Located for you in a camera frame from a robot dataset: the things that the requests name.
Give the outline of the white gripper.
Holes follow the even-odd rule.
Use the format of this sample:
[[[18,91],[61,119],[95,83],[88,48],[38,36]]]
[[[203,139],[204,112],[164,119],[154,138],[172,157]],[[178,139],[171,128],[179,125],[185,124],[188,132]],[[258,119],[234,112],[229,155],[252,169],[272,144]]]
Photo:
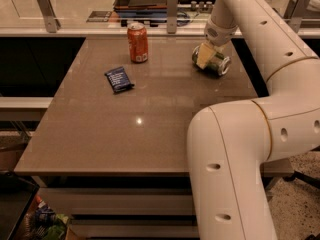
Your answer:
[[[220,47],[231,39],[237,28],[233,18],[209,18],[204,34],[214,46]],[[204,69],[216,54],[216,49],[210,42],[203,42],[199,45],[196,65],[201,69]]]

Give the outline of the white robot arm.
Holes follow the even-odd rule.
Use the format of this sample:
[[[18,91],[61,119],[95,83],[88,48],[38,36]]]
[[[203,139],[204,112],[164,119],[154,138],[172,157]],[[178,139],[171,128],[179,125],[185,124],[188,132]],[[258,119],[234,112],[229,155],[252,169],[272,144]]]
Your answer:
[[[260,166],[320,145],[319,58],[265,0],[216,0],[216,45],[240,30],[269,92],[192,119],[187,159],[201,240],[277,240]]]

